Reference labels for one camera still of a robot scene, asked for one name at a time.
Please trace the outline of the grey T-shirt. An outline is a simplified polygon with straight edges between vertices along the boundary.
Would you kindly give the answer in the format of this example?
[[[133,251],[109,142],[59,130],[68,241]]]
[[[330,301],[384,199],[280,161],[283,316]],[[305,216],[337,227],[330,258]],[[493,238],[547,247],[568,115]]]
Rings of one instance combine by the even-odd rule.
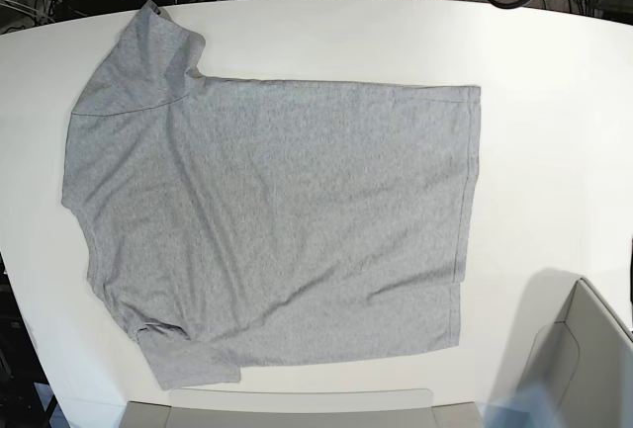
[[[165,390],[460,339],[477,86],[246,80],[146,3],[70,115],[87,280]]]

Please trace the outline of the grey bin at right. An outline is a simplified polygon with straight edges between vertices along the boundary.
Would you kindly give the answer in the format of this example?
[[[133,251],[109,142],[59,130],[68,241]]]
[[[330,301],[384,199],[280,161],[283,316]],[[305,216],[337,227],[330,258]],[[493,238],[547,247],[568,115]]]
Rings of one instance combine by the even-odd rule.
[[[632,332],[587,279],[537,333],[513,402],[528,427],[632,425]]]

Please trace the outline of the grey tray at bottom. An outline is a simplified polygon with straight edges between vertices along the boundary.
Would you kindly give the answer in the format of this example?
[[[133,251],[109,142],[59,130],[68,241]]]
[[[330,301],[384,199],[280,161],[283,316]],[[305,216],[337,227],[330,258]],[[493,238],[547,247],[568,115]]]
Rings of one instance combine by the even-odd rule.
[[[482,427],[473,402],[437,405],[429,389],[264,393],[183,388],[168,404],[131,401],[122,427]]]

